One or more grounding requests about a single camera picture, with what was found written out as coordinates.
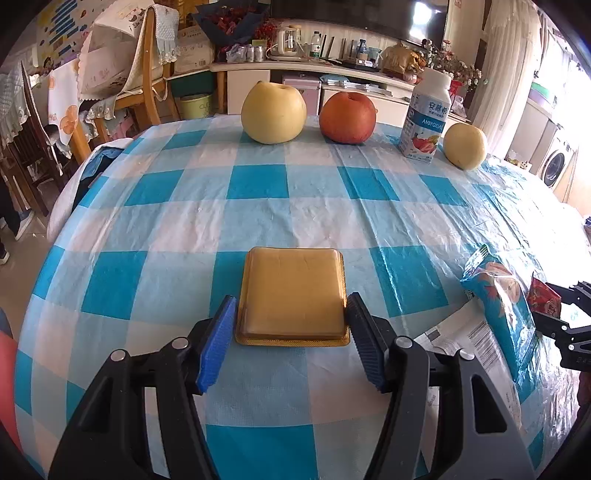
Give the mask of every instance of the bottle label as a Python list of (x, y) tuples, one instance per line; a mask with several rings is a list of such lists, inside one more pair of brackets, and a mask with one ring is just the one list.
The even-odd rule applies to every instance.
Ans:
[(320, 58), (320, 45), (312, 45), (310, 48), (310, 57)]
[(451, 103), (413, 93), (398, 144), (405, 157), (431, 162), (450, 107)]

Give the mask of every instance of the red apple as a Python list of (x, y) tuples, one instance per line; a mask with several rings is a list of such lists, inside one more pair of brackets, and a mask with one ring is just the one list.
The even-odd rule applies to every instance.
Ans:
[(320, 111), (320, 131), (339, 143), (365, 142), (375, 128), (376, 109), (363, 93), (339, 92)]

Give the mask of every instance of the bottle cap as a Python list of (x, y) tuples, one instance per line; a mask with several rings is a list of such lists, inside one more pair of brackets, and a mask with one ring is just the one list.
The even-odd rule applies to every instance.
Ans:
[(423, 81), (435, 88), (443, 88), (444, 90), (449, 90), (452, 84), (452, 78), (449, 75), (433, 69), (425, 69)]

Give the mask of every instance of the washing machine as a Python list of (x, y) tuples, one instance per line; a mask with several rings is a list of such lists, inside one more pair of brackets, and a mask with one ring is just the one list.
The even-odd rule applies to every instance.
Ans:
[(548, 120), (531, 156), (530, 172), (554, 190), (573, 159), (573, 154), (574, 146), (569, 143), (567, 133), (559, 124)]

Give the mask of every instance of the window curtain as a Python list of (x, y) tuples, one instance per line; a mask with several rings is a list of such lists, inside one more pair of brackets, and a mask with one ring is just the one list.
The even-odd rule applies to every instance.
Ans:
[(570, 53), (564, 51), (553, 34), (549, 35), (546, 52), (541, 61), (536, 83), (550, 91), (548, 101), (557, 106), (564, 99), (569, 76)]
[(488, 139), (489, 153), (504, 158), (540, 67), (540, 19), (530, 0), (494, 0), (486, 22), (489, 41), (483, 78), (470, 117)]
[(546, 55), (546, 52), (548, 51), (548, 43), (550, 41), (550, 27), (548, 26), (548, 17), (546, 17), (546, 14), (543, 12), (538, 12), (538, 15), (540, 16), (540, 25), (541, 25), (541, 29), (540, 29), (540, 43), (541, 43), (541, 47), (542, 47), (542, 52), (540, 55), (540, 68), (541, 68), (541, 64), (544, 63), (544, 57)]
[(589, 127), (585, 121), (591, 103), (591, 79), (577, 65), (570, 63), (566, 94), (554, 110), (554, 116), (564, 126), (564, 133), (573, 148), (578, 148), (572, 185), (565, 201), (581, 215), (591, 215), (591, 145), (587, 141)]

